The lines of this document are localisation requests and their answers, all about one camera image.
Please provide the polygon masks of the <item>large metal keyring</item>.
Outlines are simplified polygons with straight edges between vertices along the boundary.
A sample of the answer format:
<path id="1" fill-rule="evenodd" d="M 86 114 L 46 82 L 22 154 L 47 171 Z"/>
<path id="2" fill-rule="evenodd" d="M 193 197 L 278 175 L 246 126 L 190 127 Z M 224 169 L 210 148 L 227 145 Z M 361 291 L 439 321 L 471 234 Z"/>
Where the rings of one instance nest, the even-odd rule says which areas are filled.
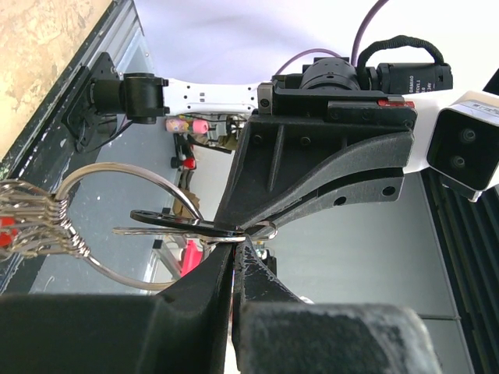
<path id="1" fill-rule="evenodd" d="M 183 192 L 174 182 L 134 165 L 116 162 L 89 164 L 63 178 L 60 186 L 52 192 L 18 178 L 4 179 L 1 182 L 1 218 L 14 218 L 16 221 L 14 227 L 18 233 L 9 246 L 1 247 L 1 262 L 14 254 L 21 255 L 25 259 L 37 256 L 68 255 L 83 260 L 100 275 L 132 288 L 131 293 L 146 293 L 160 291 L 178 278 L 185 269 L 186 257 L 190 254 L 206 259 L 217 244 L 239 243 L 245 238 L 262 242 L 274 238 L 278 232 L 277 227 L 271 222 L 262 221 L 261 224 L 269 227 L 271 231 L 266 234 L 248 234 L 247 228 L 241 228 L 245 234 L 234 238 L 193 235 L 118 235 L 127 238 L 149 238 L 152 241 L 154 272 L 151 280 L 143 281 L 124 276 L 94 257 L 87 240 L 76 230 L 69 216 L 71 190 L 90 175 L 112 172 L 142 179 L 152 184 L 161 193 L 160 200 L 152 206 L 133 206 L 129 211 L 128 223 L 115 225 L 112 229 L 117 227 L 162 228 L 133 220 L 130 217 L 132 210 L 154 211 L 206 221 L 193 198 Z"/>

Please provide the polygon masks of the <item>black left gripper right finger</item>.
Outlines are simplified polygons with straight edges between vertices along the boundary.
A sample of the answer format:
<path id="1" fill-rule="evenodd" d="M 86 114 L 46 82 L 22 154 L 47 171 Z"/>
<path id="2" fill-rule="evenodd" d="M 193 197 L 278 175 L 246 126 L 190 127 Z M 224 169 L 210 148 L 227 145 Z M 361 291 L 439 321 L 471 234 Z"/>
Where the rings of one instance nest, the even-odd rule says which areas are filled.
<path id="1" fill-rule="evenodd" d="M 440 373 L 424 322 L 388 304 L 307 304 L 235 250 L 232 342 L 243 373 Z"/>

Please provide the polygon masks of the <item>pink toy in background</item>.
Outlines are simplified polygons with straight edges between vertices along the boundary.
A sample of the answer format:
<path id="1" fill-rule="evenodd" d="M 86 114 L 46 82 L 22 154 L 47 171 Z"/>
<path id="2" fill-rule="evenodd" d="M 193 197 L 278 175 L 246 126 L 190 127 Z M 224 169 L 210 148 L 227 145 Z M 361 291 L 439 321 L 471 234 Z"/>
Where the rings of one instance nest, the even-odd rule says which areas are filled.
<path id="1" fill-rule="evenodd" d="M 209 131 L 209 123 L 203 119 L 169 118 L 165 121 L 165 128 L 173 133 L 205 134 Z"/>

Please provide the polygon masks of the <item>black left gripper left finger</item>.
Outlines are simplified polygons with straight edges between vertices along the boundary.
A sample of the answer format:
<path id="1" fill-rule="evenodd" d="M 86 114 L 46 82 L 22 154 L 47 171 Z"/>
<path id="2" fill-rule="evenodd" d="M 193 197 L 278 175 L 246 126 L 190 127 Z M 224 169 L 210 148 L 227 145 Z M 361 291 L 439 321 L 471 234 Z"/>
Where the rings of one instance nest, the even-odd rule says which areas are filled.
<path id="1" fill-rule="evenodd" d="M 156 295 L 4 295 L 4 373 L 221 373 L 233 248 Z"/>

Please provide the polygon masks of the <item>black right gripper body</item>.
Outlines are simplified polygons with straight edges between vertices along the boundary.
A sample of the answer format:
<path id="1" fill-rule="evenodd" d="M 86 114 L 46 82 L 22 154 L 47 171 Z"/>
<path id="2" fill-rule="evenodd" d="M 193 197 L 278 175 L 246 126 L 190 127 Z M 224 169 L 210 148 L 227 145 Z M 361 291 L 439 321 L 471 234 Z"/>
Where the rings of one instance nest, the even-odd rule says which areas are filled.
<path id="1" fill-rule="evenodd" d="M 379 90 L 347 90 L 326 83 L 314 88 L 288 88 L 296 77 L 280 77 L 257 87 L 258 113 L 274 117 L 318 119 L 346 125 L 405 126 L 416 124 L 412 101 Z"/>

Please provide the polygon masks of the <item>black white key tag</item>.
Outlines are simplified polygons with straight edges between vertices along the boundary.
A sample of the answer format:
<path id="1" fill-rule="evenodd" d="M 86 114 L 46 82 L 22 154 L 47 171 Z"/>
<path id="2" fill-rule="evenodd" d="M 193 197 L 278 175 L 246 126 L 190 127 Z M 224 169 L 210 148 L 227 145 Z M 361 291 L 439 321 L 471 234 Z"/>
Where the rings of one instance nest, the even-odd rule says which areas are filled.
<path id="1" fill-rule="evenodd" d="M 230 224 L 217 224 L 200 218 L 180 217 L 166 213 L 147 210 L 132 210 L 130 217 L 144 224 L 152 224 L 162 228 L 184 230 L 193 234 L 210 237 L 234 238 L 244 235 L 245 231 Z"/>

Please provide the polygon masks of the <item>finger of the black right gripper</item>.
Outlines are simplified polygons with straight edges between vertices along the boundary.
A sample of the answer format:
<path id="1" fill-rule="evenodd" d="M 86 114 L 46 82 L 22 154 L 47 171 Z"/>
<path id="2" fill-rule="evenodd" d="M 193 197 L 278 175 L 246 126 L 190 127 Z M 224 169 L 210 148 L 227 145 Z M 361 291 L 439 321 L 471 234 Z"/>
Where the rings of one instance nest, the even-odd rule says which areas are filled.
<path id="1" fill-rule="evenodd" d="M 412 150 L 405 126 L 345 125 L 253 115 L 245 124 L 215 220 L 251 226 L 332 182 L 403 173 Z"/>
<path id="2" fill-rule="evenodd" d="M 380 177 L 367 181 L 361 181 L 356 176 L 352 176 L 352 181 L 347 182 L 346 185 L 339 185 L 339 182 L 328 183 L 304 196 L 282 212 L 258 220 L 256 224 L 249 226 L 246 232 L 248 234 L 266 234 L 271 231 L 269 227 L 261 224 L 262 221 L 269 221 L 280 228 L 313 213 L 339 206 L 393 202 L 398 199 L 403 182 L 404 175 L 401 171 L 387 169 L 381 172 Z"/>

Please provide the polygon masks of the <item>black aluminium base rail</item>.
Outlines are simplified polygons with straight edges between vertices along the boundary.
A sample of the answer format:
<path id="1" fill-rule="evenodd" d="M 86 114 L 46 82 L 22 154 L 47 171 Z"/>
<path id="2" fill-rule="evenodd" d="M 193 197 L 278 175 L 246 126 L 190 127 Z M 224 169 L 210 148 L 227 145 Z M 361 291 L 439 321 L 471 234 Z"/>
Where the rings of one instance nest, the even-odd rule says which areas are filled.
<path id="1" fill-rule="evenodd" d="M 23 179 L 52 192 L 71 172 L 94 162 L 135 164 L 161 172 L 165 152 L 156 125 L 131 125 L 113 139 L 112 133 L 125 119 L 97 115 L 87 99 L 96 79 L 116 80 L 129 72 L 152 71 L 136 6 L 131 1 L 113 1 L 2 162 L 2 177 Z M 99 173 L 71 190 L 69 216 L 101 263 L 124 276 L 150 281 L 152 241 L 114 235 L 111 229 L 128 223 L 133 206 L 152 206 L 160 198 L 160 191 L 142 179 Z M 5 293 L 132 292 L 68 255 L 25 259 L 14 254 L 2 260 L 1 289 Z"/>

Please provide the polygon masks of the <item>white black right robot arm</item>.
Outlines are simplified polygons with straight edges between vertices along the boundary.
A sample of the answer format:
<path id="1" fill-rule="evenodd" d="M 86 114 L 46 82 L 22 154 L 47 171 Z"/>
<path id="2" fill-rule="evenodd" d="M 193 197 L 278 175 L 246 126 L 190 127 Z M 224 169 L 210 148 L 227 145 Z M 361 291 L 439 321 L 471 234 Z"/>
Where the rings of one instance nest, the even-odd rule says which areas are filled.
<path id="1" fill-rule="evenodd" d="M 316 58 L 262 83 L 200 84 L 129 73 L 93 79 L 99 115 L 188 125 L 243 117 L 215 221 L 255 231 L 335 206 L 391 202 L 426 159 L 433 94 L 453 87 L 451 66 L 429 42 L 400 35 L 347 58 Z"/>

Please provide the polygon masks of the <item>silver key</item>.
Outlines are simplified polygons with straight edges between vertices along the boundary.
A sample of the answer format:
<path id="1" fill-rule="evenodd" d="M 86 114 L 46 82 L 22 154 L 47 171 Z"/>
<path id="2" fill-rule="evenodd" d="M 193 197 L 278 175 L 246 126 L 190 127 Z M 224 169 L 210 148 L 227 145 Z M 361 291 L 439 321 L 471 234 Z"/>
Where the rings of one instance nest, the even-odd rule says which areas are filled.
<path id="1" fill-rule="evenodd" d="M 193 235 L 205 237 L 218 237 L 218 234 L 199 233 L 175 228 L 113 228 L 112 232 L 117 235 Z"/>

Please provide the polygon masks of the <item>red key tag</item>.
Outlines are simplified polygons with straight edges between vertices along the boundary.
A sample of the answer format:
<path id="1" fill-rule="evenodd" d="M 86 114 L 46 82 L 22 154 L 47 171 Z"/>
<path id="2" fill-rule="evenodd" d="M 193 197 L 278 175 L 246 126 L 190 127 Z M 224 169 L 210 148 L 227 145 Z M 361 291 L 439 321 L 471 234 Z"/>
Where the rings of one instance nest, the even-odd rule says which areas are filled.
<path id="1" fill-rule="evenodd" d="M 18 230 L 14 227 L 16 221 L 12 217 L 1 218 L 0 246 L 9 246 L 16 237 Z"/>

